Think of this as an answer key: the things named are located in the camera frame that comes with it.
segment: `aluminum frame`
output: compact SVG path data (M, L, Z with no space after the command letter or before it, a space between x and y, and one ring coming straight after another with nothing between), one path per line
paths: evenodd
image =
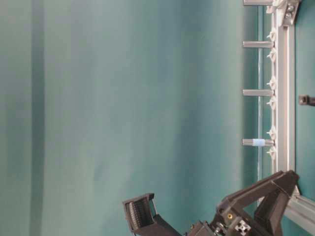
M268 56L272 67L269 85L274 94L269 94L272 127L268 134L275 144L268 153L272 160L272 173L295 171L295 18L301 1L244 0L244 5L267 6L267 13L272 17L269 43L243 43L244 48L271 48ZM266 96L266 92L244 90L243 95ZM302 196L298 187L289 201L285 215L315 235L315 202Z
M279 25L279 14L283 13L278 10L272 13L272 29L276 32L276 60L272 61L272 76L277 81L276 107L272 112L275 149L270 151L274 173L295 170L295 24ZM298 188L289 201L285 215L315 235L315 202L302 196Z

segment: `screw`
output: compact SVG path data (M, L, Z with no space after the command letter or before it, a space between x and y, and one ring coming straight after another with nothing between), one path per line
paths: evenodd
M292 4L289 4L287 7L287 12L292 12L294 11L294 6Z
M290 19L292 17L292 14L290 12L286 13L285 18Z

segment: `white clip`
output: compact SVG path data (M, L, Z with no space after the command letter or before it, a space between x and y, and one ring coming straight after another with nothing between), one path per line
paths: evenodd
M269 134L269 136L270 136L270 138L272 140L276 140L276 138L277 138L277 131L276 131L275 126L272 126L271 129L269 130L269 132L267 132L267 134Z
M277 51L275 48L271 49L271 52L269 53L269 55L267 56L268 58L270 58L272 63L276 62L277 59Z
M271 156L271 159L273 161L276 159L276 157L277 157L277 150L276 150L275 147L271 147L267 153Z
M271 77L271 80L269 81L269 83L267 83L267 85L269 85L272 90L275 90L277 88L276 77L275 76Z
M277 38L277 30L275 28L272 28L267 38L270 38L272 42L275 42Z

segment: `black robotic arm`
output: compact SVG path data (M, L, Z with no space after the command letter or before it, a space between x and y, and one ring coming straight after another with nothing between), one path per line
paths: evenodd
M198 221L186 236L282 236L281 219L299 176L280 171L252 186L225 197L211 223ZM157 214L154 194L123 202L129 228L134 235L180 236ZM263 198L254 219L244 208Z

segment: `vertical rail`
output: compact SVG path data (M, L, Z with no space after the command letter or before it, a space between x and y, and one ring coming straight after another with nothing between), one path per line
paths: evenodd
M263 40L263 6L258 7L258 40ZM263 89L263 49L258 49L258 89ZM263 132L263 97L258 97L258 138L262 139ZM263 147L258 147L257 154L257 180L262 179Z

